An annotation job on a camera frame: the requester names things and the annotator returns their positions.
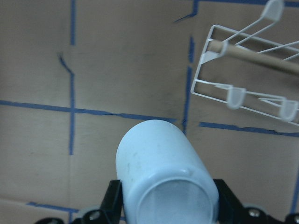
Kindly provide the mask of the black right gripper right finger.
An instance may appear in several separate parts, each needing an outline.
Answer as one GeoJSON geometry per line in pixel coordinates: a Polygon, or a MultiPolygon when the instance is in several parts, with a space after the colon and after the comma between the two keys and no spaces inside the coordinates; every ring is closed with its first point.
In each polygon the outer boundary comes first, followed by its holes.
{"type": "Polygon", "coordinates": [[[214,179],[219,193],[218,222],[242,222],[244,206],[223,179],[214,179]]]}

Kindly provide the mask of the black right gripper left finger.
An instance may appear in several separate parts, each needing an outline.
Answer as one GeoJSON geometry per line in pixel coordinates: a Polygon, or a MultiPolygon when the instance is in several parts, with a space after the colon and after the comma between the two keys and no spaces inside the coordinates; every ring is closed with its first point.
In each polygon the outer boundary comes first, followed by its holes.
{"type": "Polygon", "coordinates": [[[119,224],[123,205],[122,184],[111,180],[100,205],[100,224],[119,224]]]}

